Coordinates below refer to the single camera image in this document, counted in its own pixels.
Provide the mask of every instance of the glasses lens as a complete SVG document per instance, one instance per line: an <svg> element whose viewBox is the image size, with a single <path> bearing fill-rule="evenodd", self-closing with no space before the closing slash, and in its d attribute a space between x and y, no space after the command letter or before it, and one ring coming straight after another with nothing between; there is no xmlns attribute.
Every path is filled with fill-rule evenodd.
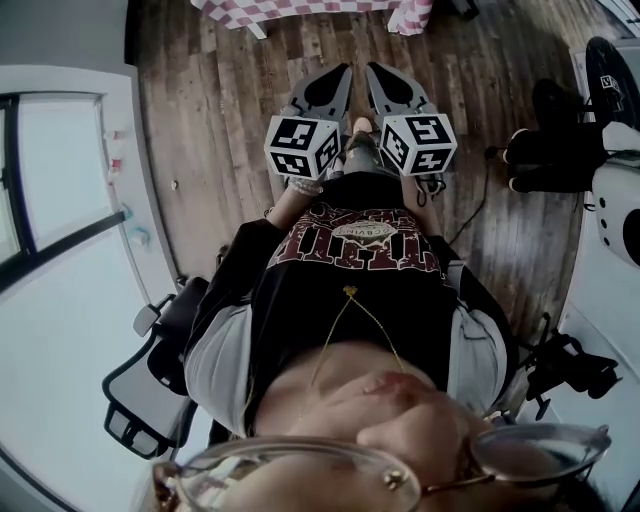
<svg viewBox="0 0 640 512"><path fill-rule="evenodd" d="M610 444L604 429L536 424L482 434L471 452L481 469L499 480L543 484L580 473L597 462Z"/></svg>
<svg viewBox="0 0 640 512"><path fill-rule="evenodd" d="M420 485L402 462L355 445L261 438L216 446L179 479L196 510L408 512Z"/></svg>

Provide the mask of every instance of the necklace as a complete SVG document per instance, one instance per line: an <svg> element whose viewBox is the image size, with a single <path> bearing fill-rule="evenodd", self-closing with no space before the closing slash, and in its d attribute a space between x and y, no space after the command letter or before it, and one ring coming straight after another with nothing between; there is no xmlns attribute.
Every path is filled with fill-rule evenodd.
<svg viewBox="0 0 640 512"><path fill-rule="evenodd" d="M313 387L313 384L315 383L315 380L316 380L316 378L318 376L318 373L320 372L320 368L322 368L322 365L326 362L325 354L327 352L327 347L329 346L329 341L331 340L331 336L333 335L333 331L335 330L336 325L338 325L338 321L340 320L340 317L346 311L346 309L349 306L349 304L351 304L352 302L356 306L358 306L360 309L362 309L362 311L364 311L376 323L376 325L378 327L380 327L380 330L382 331L382 333L384 334L385 338L387 338L387 341L389 342L389 346L391 347L391 351L393 352L393 355L396 358L396 363L398 363L398 367L400 368L400 371L402 373L407 373L406 370L404 369L402 361L400 360L400 356L398 355L398 352L396 352L396 349L393 346L393 343L391 342L391 338L387 334L387 331L385 331L385 329L382 326L382 324L380 323L380 321L371 312L369 312L369 310L367 308L365 308L362 304L360 304L358 299L356 299L354 297L356 292L358 291L358 289L355 286L345 286L342 289L342 291L344 291L347 294L347 302L345 302L345 305L340 310L340 313L338 313L338 316L336 316L336 319L334 320L333 325L331 326L331 330L329 331L327 339L325 340L324 345L322 346L322 350L320 351L320 354L318 355L318 361L316 363L316 366L315 366L313 372L311 373L311 379L309 379L309 384L307 385L307 392L305 394L305 398L303 400L302 407L300 408L300 413L298 415L298 421L302 419L302 415L304 414L304 411L305 411L305 409L307 407L307 403L309 401L309 394L311 392L311 388Z"/></svg>

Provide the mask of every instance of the wooden floor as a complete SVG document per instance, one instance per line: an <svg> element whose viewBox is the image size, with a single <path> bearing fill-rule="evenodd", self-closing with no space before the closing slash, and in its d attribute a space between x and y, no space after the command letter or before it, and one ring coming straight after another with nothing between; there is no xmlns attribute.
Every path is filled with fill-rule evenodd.
<svg viewBox="0 0 640 512"><path fill-rule="evenodd" d="M450 239L482 197L484 149L535 127L530 95L545 77L573 86L569 48L625 37L595 0L477 0L467 22L440 8L426 33L385 30L388 12L273 20L257 42L204 18L188 0L144 0L137 43L156 191L179 270L209 277L219 247L281 193L262 150L292 85L323 65L354 67L352 119L369 114L364 65L413 75L454 124L458 150L436 199ZM446 5L438 0L436 6ZM178 188L173 190L172 182ZM575 195L511 192L491 165L486 207L454 249L527 337L558 315L573 270L581 209Z"/></svg>

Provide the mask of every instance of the black and white cube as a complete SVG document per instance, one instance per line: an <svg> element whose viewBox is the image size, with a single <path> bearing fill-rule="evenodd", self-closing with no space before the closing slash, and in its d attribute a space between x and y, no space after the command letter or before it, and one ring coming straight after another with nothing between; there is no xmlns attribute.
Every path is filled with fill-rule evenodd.
<svg viewBox="0 0 640 512"><path fill-rule="evenodd" d="M339 123L273 116L264 151L276 174L316 180L340 153Z"/></svg>
<svg viewBox="0 0 640 512"><path fill-rule="evenodd" d="M382 151L406 176L444 172L456 143L446 114L386 116Z"/></svg>

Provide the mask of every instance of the red and white checkered cloth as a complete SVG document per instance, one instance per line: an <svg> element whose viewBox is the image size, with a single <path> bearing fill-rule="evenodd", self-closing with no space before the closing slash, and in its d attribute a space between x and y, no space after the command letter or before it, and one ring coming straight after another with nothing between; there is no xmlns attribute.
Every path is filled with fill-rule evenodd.
<svg viewBox="0 0 640 512"><path fill-rule="evenodd" d="M367 12L395 9L387 28L403 35L420 34L429 21L434 0L191 0L227 28L273 18L317 12Z"/></svg>

